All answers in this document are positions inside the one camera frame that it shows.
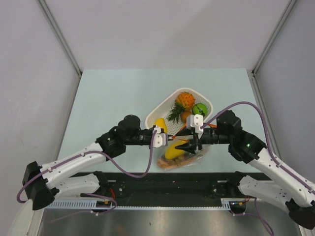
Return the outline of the yellow mango front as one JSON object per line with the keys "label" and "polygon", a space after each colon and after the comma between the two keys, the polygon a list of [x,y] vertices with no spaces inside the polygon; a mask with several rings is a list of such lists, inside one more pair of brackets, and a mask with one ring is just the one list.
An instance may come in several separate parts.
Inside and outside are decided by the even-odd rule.
{"label": "yellow mango front", "polygon": [[174,142],[170,147],[167,148],[167,150],[165,151],[165,159],[167,160],[171,160],[174,158],[177,158],[183,154],[185,154],[186,152],[184,150],[181,149],[176,149],[177,146],[183,145],[185,144],[185,141],[179,140],[177,142]]}

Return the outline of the clear zip bag red zipper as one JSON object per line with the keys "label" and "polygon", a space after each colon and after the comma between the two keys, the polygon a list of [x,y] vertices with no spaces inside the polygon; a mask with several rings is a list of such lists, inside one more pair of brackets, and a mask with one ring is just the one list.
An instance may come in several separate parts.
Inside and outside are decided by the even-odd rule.
{"label": "clear zip bag red zipper", "polygon": [[185,144],[189,139],[189,136],[177,137],[176,134],[171,136],[167,148],[157,159],[157,166],[164,171],[170,171],[184,166],[196,165],[208,153],[210,146],[206,145],[202,150],[197,150],[195,154],[175,149],[176,146]]}

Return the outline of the brown longan bunch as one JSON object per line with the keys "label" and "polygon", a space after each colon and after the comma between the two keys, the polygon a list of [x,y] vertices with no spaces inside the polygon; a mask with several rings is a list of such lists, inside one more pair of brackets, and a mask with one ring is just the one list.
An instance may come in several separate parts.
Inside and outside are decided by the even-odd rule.
{"label": "brown longan bunch", "polygon": [[185,156],[179,156],[173,159],[168,159],[167,163],[169,165],[184,165],[187,161],[189,161],[189,158],[186,158]]}

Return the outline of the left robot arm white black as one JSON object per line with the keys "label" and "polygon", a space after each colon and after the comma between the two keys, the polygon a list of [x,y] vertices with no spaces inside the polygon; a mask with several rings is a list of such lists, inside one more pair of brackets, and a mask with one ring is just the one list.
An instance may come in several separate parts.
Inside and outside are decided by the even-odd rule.
{"label": "left robot arm white black", "polygon": [[36,161],[26,166],[22,180],[22,189],[17,201],[23,203],[21,193],[25,192],[33,210],[40,210],[50,205],[55,199],[65,196],[86,195],[104,196],[109,185],[101,172],[76,177],[82,169],[111,161],[119,170],[122,168],[114,158],[126,152],[127,146],[148,146],[154,148],[166,146],[170,140],[164,128],[154,125],[141,129],[140,119],[128,115],[117,126],[111,128],[81,151],[59,161],[39,165]]}

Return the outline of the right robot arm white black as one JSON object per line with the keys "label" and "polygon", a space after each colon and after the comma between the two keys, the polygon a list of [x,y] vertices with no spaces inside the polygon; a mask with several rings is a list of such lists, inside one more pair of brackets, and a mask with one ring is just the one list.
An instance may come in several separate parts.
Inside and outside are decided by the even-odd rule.
{"label": "right robot arm white black", "polygon": [[241,120],[231,110],[224,111],[216,120],[215,128],[202,128],[201,117],[190,116],[183,133],[192,135],[192,139],[175,148],[195,154],[203,145],[227,144],[232,157],[258,169],[275,183],[260,183],[249,175],[235,172],[235,180],[227,185],[228,194],[259,198],[288,213],[301,227],[313,230],[315,184],[276,157],[257,136],[243,130]]}

